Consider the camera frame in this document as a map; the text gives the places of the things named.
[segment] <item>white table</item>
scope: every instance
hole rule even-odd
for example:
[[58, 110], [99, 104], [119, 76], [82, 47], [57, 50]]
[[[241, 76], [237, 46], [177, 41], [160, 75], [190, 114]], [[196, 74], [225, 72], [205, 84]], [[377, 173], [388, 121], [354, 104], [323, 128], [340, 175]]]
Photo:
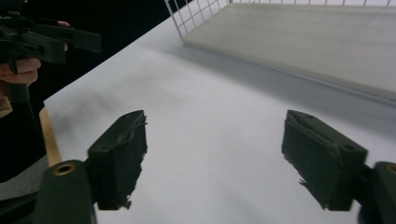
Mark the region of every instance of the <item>white table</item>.
[[311, 114], [396, 161], [396, 108], [265, 67], [184, 46], [169, 19], [45, 102], [64, 161], [121, 115], [144, 109], [148, 154], [131, 210], [99, 223], [351, 224], [323, 211], [281, 154], [288, 109]]

